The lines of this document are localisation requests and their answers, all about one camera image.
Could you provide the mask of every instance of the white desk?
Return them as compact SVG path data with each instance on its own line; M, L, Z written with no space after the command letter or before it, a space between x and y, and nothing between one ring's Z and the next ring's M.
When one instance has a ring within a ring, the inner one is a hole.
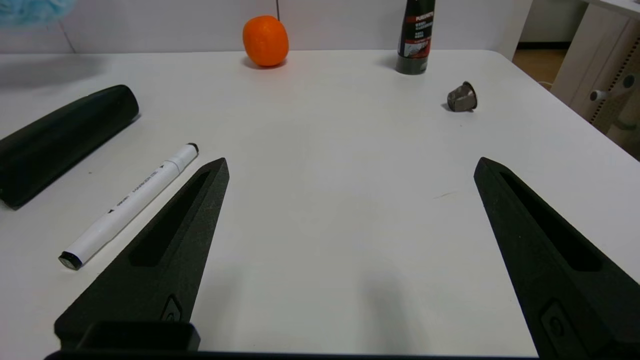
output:
M390 69L393 51L293 52L270 70L243 58L0 56L0 136L120 83L142 114L0 212L0 358L58 349L55 319L222 156L230 182L191 318L202 350L534 356L472 177L481 156L640 279L640 166L501 55L434 51L423 76ZM445 110L464 80L478 109ZM187 142L200 157L129 227L80 271L58 263Z

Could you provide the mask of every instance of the black case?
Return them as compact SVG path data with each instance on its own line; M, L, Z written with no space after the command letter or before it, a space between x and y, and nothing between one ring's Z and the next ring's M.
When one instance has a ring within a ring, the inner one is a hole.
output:
M62 348L93 323L189 322L229 173L204 165L56 320Z
M474 174L542 359L640 358L640 286L504 165Z
M138 102L125 85L76 100L0 140L0 199L17 209L127 127Z

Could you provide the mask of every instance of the small metal cup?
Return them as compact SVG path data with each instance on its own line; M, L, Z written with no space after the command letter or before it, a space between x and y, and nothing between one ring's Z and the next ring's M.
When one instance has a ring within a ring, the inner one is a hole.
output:
M465 81L457 89L449 93L447 104L451 111L456 113L475 109L478 106L478 99L474 87L468 81Z

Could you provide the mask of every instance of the wooden floor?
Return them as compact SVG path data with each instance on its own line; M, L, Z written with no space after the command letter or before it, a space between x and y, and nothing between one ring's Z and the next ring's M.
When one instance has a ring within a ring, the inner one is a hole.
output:
M567 50L517 50L513 63L550 90L566 52Z

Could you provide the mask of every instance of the tangerine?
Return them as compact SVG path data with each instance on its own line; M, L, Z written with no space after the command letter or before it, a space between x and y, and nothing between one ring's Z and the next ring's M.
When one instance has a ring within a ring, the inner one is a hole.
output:
M244 50L260 66L275 66L289 53L289 37L284 25L271 15L254 17L242 31Z

